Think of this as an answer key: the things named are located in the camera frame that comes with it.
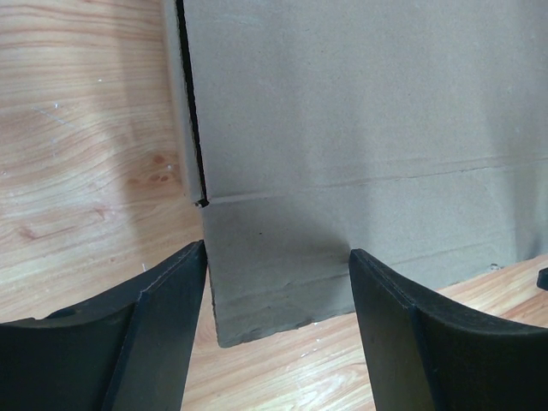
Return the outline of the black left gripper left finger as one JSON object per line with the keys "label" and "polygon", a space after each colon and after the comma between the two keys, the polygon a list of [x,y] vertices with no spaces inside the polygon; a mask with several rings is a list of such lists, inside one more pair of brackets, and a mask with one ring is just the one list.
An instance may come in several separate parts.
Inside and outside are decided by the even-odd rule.
{"label": "black left gripper left finger", "polygon": [[51,313],[1,326],[4,410],[178,410],[206,282],[202,241]]}

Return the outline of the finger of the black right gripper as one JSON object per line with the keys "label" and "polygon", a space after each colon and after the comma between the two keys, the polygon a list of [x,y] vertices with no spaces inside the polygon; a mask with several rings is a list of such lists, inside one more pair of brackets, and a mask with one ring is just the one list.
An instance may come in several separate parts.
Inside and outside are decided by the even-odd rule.
{"label": "finger of the black right gripper", "polygon": [[536,286],[544,291],[548,290],[548,267],[539,270]]}

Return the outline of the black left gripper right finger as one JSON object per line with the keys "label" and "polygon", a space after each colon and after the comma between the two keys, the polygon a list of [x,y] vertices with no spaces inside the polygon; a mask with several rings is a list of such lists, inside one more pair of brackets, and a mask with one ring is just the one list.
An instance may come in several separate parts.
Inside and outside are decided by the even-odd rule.
{"label": "black left gripper right finger", "polygon": [[467,307],[362,249],[348,261],[378,410],[545,410],[547,330]]}

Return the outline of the brown cardboard box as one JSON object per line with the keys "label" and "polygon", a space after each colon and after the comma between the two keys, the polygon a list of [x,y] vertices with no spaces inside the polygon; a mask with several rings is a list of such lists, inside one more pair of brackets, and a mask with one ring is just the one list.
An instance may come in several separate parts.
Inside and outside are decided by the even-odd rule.
{"label": "brown cardboard box", "polygon": [[221,347],[352,312],[356,248],[435,289],[546,253],[546,2],[162,9]]}

